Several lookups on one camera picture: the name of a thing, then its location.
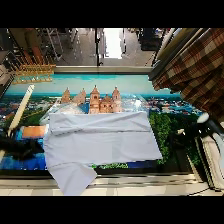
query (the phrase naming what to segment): striped cloth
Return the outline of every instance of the striped cloth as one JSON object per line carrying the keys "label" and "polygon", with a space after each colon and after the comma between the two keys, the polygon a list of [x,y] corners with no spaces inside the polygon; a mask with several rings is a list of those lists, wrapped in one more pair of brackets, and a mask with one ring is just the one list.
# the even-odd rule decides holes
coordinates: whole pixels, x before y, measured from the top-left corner
{"label": "striped cloth", "polygon": [[224,28],[210,28],[153,80],[154,89],[181,91],[183,100],[219,118],[224,115],[223,55]]}

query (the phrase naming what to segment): sky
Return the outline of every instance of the sky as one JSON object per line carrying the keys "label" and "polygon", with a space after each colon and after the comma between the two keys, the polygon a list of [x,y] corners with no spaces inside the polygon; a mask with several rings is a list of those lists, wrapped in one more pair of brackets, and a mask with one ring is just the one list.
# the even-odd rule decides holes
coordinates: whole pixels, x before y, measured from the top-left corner
{"label": "sky", "polygon": [[[6,95],[25,94],[30,84],[11,85]],[[125,94],[169,94],[170,90],[155,91],[147,75],[53,75],[52,82],[34,83],[33,95],[41,93],[62,94],[68,87],[71,94],[79,93],[83,88],[89,94],[95,85],[100,93],[111,94],[117,86]]]}

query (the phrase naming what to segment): building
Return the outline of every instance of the building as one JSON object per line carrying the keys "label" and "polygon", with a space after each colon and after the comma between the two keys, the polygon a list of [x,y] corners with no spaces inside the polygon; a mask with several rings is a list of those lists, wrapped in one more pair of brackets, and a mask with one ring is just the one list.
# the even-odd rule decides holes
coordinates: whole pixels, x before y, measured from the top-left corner
{"label": "building", "polygon": [[121,96],[117,87],[115,87],[115,90],[112,93],[112,98],[106,95],[102,100],[100,100],[100,92],[95,86],[93,91],[90,93],[89,114],[115,112],[122,112]]}
{"label": "building", "polygon": [[84,104],[86,102],[86,91],[83,88],[82,92],[80,92],[77,96],[74,96],[72,102],[75,105]]}
{"label": "building", "polygon": [[69,103],[71,101],[70,99],[70,91],[67,87],[67,89],[65,90],[65,92],[63,93],[62,97],[61,97],[61,103]]}

